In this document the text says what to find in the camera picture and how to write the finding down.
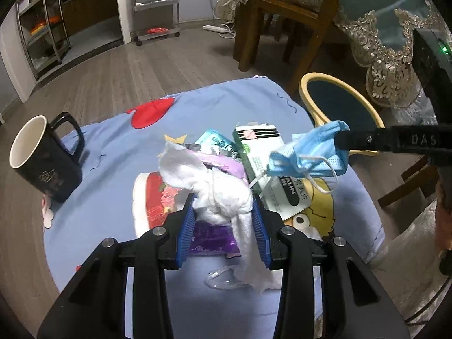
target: white cloth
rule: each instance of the white cloth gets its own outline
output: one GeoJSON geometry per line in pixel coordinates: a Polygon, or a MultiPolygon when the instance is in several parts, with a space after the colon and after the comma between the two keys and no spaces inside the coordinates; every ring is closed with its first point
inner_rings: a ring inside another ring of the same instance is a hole
{"type": "MultiPolygon", "coordinates": [[[[372,272],[404,319],[430,301],[446,280],[439,272],[439,252],[435,247],[435,210],[436,200],[370,262],[372,272]]],[[[414,322],[428,320],[446,292],[447,288],[414,322]]],[[[421,328],[410,327],[411,336],[421,328]]]]}
{"type": "Polygon", "coordinates": [[[194,192],[197,219],[214,225],[231,224],[242,255],[234,275],[256,291],[280,289],[282,271],[269,271],[260,259],[251,220],[251,190],[240,179],[207,167],[185,147],[167,142],[159,161],[163,181],[194,192]]]}

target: teal packet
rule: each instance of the teal packet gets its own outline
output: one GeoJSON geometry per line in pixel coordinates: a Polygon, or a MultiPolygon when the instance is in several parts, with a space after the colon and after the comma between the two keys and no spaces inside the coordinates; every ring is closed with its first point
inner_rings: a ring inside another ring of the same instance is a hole
{"type": "Polygon", "coordinates": [[[239,152],[237,151],[236,144],[213,129],[209,129],[204,132],[204,134],[202,134],[201,137],[196,140],[195,144],[216,145],[219,148],[229,152],[232,158],[239,157],[239,152]]]}

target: yellow chair frame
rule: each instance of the yellow chair frame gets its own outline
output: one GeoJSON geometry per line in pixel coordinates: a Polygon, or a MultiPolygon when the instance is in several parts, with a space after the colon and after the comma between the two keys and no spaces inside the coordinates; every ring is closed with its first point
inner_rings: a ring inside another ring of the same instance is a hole
{"type": "MultiPolygon", "coordinates": [[[[307,73],[301,78],[300,85],[298,87],[298,91],[300,93],[301,100],[305,104],[312,118],[314,119],[314,124],[316,127],[322,126],[325,123],[331,122],[329,118],[320,110],[320,108],[313,101],[312,97],[308,91],[308,83],[314,80],[323,80],[335,84],[342,89],[345,89],[351,95],[353,95],[360,103],[364,106],[364,108],[369,112],[372,116],[373,120],[377,127],[383,128],[385,124],[381,117],[378,115],[377,111],[374,107],[369,103],[369,101],[362,96],[355,88],[348,85],[346,82],[335,78],[334,76],[323,74],[323,73],[307,73]]],[[[363,154],[363,155],[377,155],[378,152],[374,150],[351,150],[350,155],[352,154],[363,154]]]]}

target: table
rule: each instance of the table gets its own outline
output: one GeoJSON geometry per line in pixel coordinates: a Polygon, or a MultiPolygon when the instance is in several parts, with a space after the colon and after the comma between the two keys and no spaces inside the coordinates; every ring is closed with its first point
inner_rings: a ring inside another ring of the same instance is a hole
{"type": "MultiPolygon", "coordinates": [[[[132,188],[136,176],[158,170],[165,134],[196,141],[213,127],[225,136],[251,121],[272,123],[284,141],[313,128],[308,114],[276,83],[265,77],[240,79],[176,94],[175,103],[156,123],[144,129],[123,113],[82,127],[86,147],[81,156],[83,181],[55,212],[44,233],[48,266],[61,291],[92,250],[105,237],[119,242],[136,238],[132,188]]],[[[63,142],[72,148],[75,133],[63,142]]],[[[384,240],[378,213],[349,167],[333,191],[334,230],[370,260],[384,240]]],[[[279,291],[257,294],[251,288],[219,291],[204,284],[207,274],[225,264],[222,256],[192,256],[179,271],[167,271],[169,310],[176,338],[270,339],[273,337],[279,291]]],[[[132,337],[132,277],[126,293],[126,336],[132,337]]]]}
{"type": "MultiPolygon", "coordinates": [[[[322,0],[288,0],[318,12],[322,0]]],[[[234,21],[248,0],[219,0],[215,14],[234,21]]],[[[413,28],[430,27],[452,36],[431,0],[340,0],[335,24],[350,39],[355,61],[367,67],[369,96],[380,106],[404,108],[421,92],[411,67],[413,28]]]]}

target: mug handle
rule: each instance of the mug handle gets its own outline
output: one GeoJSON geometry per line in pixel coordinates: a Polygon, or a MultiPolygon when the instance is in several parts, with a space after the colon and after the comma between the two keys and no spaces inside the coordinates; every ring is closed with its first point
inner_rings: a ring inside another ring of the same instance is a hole
{"type": "Polygon", "coordinates": [[[51,131],[55,131],[65,122],[69,122],[74,127],[75,131],[77,131],[77,134],[79,136],[79,142],[77,143],[75,152],[74,154],[71,154],[71,157],[74,159],[74,161],[78,162],[84,148],[84,136],[75,118],[73,118],[72,115],[68,112],[62,112],[57,117],[55,117],[51,123],[49,123],[49,127],[51,131]]]}

